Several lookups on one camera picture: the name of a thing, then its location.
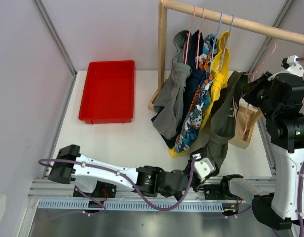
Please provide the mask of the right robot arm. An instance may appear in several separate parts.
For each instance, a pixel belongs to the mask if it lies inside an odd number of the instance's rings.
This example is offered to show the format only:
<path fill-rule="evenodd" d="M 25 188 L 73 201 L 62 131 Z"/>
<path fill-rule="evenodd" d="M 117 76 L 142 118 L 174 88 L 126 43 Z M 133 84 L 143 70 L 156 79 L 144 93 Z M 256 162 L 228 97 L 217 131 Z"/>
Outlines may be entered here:
<path fill-rule="evenodd" d="M 276 178 L 273 193 L 247 182 L 241 175 L 228 175 L 220 185 L 225 199 L 238 196 L 251 205 L 255 218 L 275 230 L 292 225 L 304 229 L 304 80 L 288 72 L 263 73 L 245 85 L 244 100 L 258 107 L 274 154 Z"/>

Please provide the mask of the olive green shorts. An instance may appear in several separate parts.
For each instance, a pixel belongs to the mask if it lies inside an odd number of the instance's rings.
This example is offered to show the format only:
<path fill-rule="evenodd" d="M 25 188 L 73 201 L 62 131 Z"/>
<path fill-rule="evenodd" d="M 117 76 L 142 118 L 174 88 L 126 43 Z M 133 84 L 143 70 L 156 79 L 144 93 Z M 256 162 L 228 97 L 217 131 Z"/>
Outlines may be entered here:
<path fill-rule="evenodd" d="M 235 136 L 236 121 L 233 105 L 239 104 L 243 87 L 249 77 L 245 72 L 233 71 L 227 81 L 227 87 L 221 90 L 219 99 L 214 102 L 208 134 L 205 135 L 203 147 L 192 152 L 201 154 L 215 163 L 215 171 L 209 176 L 219 174 L 222 163 L 227 155 L 228 142 Z"/>

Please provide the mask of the yellow shorts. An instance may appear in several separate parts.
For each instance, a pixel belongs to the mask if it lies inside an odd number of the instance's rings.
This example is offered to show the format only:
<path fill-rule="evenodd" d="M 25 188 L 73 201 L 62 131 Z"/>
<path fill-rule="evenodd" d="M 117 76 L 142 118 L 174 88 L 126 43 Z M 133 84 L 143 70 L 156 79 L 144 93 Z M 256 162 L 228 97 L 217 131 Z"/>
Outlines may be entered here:
<path fill-rule="evenodd" d="M 226 38 L 227 34 L 228 34 L 228 32 L 223 32 L 220 35 L 220 37 L 217 38 L 217 42 L 216 42 L 216 47 L 217 48 L 215 49 L 215 56 L 214 56 L 213 67 L 212 67 L 212 71 L 211 71 L 211 74 L 212 74 L 214 80 L 213 80 L 213 83 L 212 83 L 212 85 L 210 87 L 210 90 L 209 90 L 209 92 L 210 92 L 210 104 L 208 105 L 208 107 L 204 111 L 204 121 L 203 121 L 203 123 L 201 125 L 200 130 L 202 130 L 204 128 L 204 126 L 206 125 L 206 123 L 208 122 L 209 116 L 210 116 L 211 111 L 212 111 L 213 104 L 220 97 L 220 91 L 223 88 L 226 88 L 226 86 L 227 86 L 228 69 L 226 70 L 226 74 L 225 75 L 221 75 L 219 73 L 220 60 L 222 58 L 223 47 L 224 47 L 224 39 Z M 186 88 L 186 92 L 190 88 L 191 88 L 191 86 L 189 85 L 189 80 L 188 80 L 188 85 L 187 85 L 187 88 Z M 188 106 L 187 109 L 189 109 L 188 102 L 190 101 L 190 99 L 193 98 L 195 92 L 192 91 L 192 92 L 189 92 L 189 93 L 191 95 L 187 95 L 186 96 L 187 106 Z M 175 154 L 173 154 L 172 149 L 173 148 L 169 149 L 170 156 L 177 157 L 177 156 L 180 156 L 180 155 L 184 155 L 184 154 L 175 155 Z"/>

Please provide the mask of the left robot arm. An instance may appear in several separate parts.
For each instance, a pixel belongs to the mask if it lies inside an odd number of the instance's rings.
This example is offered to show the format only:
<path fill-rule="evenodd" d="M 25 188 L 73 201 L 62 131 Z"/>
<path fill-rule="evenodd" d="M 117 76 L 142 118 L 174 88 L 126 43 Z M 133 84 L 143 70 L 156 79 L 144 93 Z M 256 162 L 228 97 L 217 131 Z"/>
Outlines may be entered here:
<path fill-rule="evenodd" d="M 89 197 L 101 192 L 99 183 L 108 183 L 129 192 L 140 191 L 146 197 L 165 198 L 174 196 L 179 200 L 188 188 L 197 188 L 218 168 L 212 159 L 201 154 L 194 155 L 184 170 L 165 171 L 160 167 L 122 167 L 92 159 L 80 152 L 80 146 L 68 145 L 59 150 L 48 176 L 60 184 L 74 183 Z"/>

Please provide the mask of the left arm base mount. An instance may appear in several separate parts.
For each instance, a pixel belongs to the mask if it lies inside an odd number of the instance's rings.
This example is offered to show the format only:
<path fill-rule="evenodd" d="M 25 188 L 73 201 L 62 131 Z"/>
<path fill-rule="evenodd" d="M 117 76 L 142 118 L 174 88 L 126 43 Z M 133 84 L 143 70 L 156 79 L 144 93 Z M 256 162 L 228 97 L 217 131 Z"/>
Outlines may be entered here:
<path fill-rule="evenodd" d="M 115 198 L 116 185 L 97 181 L 92 192 L 83 192 L 91 198 Z"/>

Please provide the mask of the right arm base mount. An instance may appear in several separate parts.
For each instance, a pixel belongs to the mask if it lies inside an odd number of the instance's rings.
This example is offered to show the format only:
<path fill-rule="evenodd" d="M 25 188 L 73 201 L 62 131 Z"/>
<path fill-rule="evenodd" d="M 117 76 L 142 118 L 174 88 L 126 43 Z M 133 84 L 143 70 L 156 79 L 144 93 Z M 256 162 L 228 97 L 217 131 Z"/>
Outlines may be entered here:
<path fill-rule="evenodd" d="M 202 185 L 198 190 L 204 192 L 206 200 L 242 200 L 239 196 L 232 194 L 228 187 L 219 184 Z"/>

